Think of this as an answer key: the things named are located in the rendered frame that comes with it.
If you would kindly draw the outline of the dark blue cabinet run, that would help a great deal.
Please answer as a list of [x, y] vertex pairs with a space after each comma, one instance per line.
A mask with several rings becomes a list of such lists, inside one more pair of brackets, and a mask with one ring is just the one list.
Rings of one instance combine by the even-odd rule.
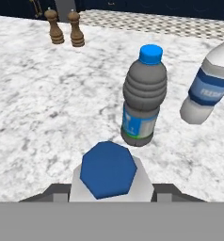
[[0, 0], [0, 15], [44, 20], [51, 8], [66, 22], [67, 13], [99, 9], [224, 21], [224, 0]]

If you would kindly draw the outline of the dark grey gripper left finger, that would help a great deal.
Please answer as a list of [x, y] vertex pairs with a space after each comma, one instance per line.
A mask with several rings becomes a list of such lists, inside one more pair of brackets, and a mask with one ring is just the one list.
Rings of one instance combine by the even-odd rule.
[[71, 194], [71, 184], [51, 184], [42, 193], [24, 199], [34, 202], [68, 202]]

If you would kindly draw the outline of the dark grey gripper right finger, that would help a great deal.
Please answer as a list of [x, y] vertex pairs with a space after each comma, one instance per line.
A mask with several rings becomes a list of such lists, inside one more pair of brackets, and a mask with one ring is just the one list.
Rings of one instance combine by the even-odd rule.
[[151, 202], [203, 202], [199, 198], [182, 193], [174, 184], [153, 184], [152, 186], [154, 191]]

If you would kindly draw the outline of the brown wooden pepper mill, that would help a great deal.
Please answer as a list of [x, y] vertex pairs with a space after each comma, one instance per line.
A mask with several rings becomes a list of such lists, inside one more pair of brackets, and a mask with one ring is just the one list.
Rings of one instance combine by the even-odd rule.
[[79, 19], [80, 15], [72, 9], [68, 14], [68, 20], [72, 26], [71, 41], [73, 47], [82, 47], [85, 45], [84, 34], [79, 27]]
[[62, 30], [57, 24], [57, 12], [48, 8], [44, 12], [44, 16], [50, 24], [50, 37], [53, 44], [61, 44], [64, 42], [64, 36]]

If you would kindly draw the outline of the white bottle blue label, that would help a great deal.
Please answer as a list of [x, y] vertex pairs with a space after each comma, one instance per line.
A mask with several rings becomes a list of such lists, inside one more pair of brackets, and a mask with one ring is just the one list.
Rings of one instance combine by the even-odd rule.
[[224, 41], [202, 61], [181, 109], [189, 124], [203, 124], [224, 96]]

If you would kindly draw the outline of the grey bottle light blue cap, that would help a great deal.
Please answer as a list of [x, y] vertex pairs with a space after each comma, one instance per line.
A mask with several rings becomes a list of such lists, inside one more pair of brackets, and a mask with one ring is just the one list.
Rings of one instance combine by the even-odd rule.
[[120, 134], [128, 145], [142, 147], [152, 140], [160, 105], [167, 94], [167, 69], [162, 55], [160, 46], [143, 45], [126, 75]]

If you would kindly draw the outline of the white bottle dark blue cap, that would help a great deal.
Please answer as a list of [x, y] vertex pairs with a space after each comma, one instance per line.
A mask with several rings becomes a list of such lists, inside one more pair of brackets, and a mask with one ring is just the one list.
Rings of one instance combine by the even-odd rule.
[[74, 169], [70, 202], [150, 202], [153, 191], [140, 159], [119, 144], [103, 141]]

